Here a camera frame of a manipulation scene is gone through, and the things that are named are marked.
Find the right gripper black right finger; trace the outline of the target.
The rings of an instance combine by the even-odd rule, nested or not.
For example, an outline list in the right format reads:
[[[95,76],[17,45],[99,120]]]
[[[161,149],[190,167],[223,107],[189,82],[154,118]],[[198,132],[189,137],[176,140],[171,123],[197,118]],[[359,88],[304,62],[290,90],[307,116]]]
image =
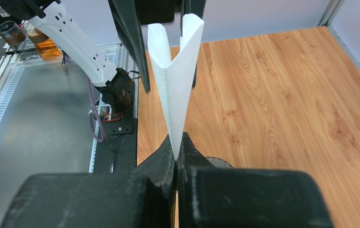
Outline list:
[[[294,170],[218,168],[183,133],[178,163],[181,228],[332,228],[320,188]]]

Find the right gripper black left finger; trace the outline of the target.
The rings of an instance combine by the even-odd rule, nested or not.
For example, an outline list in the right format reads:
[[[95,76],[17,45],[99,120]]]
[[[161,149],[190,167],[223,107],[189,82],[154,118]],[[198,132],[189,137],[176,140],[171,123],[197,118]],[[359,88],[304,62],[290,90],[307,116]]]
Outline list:
[[[169,138],[130,172],[28,177],[3,228],[171,228],[175,159]]]

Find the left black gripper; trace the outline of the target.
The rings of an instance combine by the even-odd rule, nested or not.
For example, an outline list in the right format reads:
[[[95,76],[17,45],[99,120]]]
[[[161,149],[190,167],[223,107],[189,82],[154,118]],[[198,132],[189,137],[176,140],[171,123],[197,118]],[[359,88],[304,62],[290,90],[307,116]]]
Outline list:
[[[150,79],[141,25],[171,23],[176,12],[203,18],[205,0],[109,0],[118,38],[136,63],[146,93]]]

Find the white paper coffee filter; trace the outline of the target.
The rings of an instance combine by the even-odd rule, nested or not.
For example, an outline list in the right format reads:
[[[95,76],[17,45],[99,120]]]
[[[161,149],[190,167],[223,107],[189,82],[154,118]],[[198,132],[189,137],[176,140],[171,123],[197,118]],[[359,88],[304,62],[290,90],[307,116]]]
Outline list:
[[[149,57],[175,159],[180,153],[203,29],[203,19],[193,13],[185,14],[180,50],[171,58],[165,27],[159,23],[148,25]]]

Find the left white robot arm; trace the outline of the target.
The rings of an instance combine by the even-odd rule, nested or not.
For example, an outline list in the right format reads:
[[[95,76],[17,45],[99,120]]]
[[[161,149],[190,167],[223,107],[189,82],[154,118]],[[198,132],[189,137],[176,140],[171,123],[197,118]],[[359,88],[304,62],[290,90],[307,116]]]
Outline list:
[[[176,12],[202,17],[203,0],[111,0],[109,7],[118,37],[135,61],[146,92],[150,79],[141,27],[169,23]],[[0,0],[0,6],[11,16],[27,20],[62,48],[86,73],[102,94],[102,100],[119,113],[127,111],[132,101],[128,90],[132,80],[128,73],[107,60],[78,27],[59,0]]]

